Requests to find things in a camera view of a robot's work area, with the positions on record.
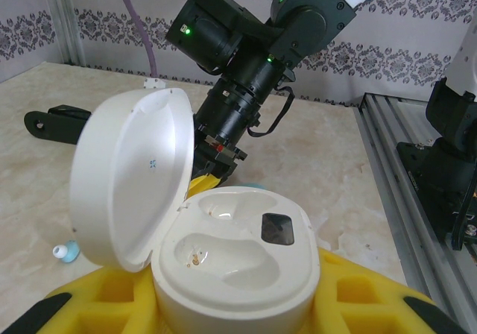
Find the residue in cavity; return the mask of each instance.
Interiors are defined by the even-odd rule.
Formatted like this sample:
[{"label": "residue in cavity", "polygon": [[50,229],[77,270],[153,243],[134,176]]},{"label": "residue in cavity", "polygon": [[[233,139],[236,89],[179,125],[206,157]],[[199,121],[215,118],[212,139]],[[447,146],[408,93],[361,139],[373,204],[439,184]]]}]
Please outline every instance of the residue in cavity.
[{"label": "residue in cavity", "polygon": [[199,265],[199,263],[200,263],[200,262],[199,262],[199,257],[198,257],[198,255],[197,255],[197,254],[193,254],[193,255],[192,255],[192,264],[193,264],[193,265]]}]

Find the yellow part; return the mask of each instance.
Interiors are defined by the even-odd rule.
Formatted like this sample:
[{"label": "yellow part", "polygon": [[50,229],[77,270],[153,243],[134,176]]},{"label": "yellow part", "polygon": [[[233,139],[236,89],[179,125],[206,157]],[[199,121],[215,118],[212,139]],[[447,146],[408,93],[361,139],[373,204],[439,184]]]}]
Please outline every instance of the yellow part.
[{"label": "yellow part", "polygon": [[[298,334],[432,334],[403,301],[425,295],[319,249],[321,275]],[[101,268],[48,297],[72,298],[39,334],[172,334],[157,307],[151,267],[139,273]]]},{"label": "yellow part", "polygon": [[198,194],[199,192],[213,189],[220,182],[221,182],[220,179],[216,178],[212,174],[196,177],[189,184],[189,192],[187,193],[187,198],[190,198],[191,196],[194,196]]}]

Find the marble table surface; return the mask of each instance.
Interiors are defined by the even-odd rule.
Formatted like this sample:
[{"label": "marble table surface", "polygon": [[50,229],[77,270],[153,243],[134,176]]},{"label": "marble table surface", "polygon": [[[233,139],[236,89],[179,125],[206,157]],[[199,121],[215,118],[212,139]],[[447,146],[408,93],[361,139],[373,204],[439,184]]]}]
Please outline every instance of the marble table surface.
[{"label": "marble table surface", "polygon": [[[74,238],[68,196],[75,146],[33,137],[24,115],[60,104],[94,110],[143,82],[43,63],[0,84],[0,330],[53,289],[98,268],[83,255],[64,264],[51,254]],[[194,110],[209,88],[167,84],[183,88]],[[284,102],[279,96],[265,102],[259,130],[268,129]],[[226,185],[260,183],[292,199],[309,215],[319,246],[405,283],[352,109],[298,100],[272,134],[245,135],[238,146],[248,158]]]}]

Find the patterned wall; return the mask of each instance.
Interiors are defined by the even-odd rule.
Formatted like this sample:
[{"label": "patterned wall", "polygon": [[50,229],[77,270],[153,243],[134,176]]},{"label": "patterned wall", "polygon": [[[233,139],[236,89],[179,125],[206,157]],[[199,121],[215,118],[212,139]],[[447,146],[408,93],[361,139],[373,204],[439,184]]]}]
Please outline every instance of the patterned wall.
[{"label": "patterned wall", "polygon": [[[88,66],[148,73],[139,35],[121,0],[72,0]],[[165,78],[213,82],[165,41],[186,0],[132,0]],[[271,0],[236,0],[265,21]],[[357,103],[364,92],[427,99],[455,55],[477,0],[367,0],[319,54],[296,69],[302,98]]]},{"label": "patterned wall", "polygon": [[0,0],[0,82],[42,61],[63,62],[46,0]]}]

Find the open case lid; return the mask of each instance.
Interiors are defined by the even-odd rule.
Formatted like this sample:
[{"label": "open case lid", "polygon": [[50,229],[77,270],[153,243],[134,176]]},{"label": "open case lid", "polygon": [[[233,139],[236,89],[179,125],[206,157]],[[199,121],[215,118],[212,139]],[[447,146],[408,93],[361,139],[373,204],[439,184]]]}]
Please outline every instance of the open case lid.
[{"label": "open case lid", "polygon": [[89,118],[73,160],[70,214],[94,263],[140,271],[184,201],[194,124],[181,89],[116,95]]}]

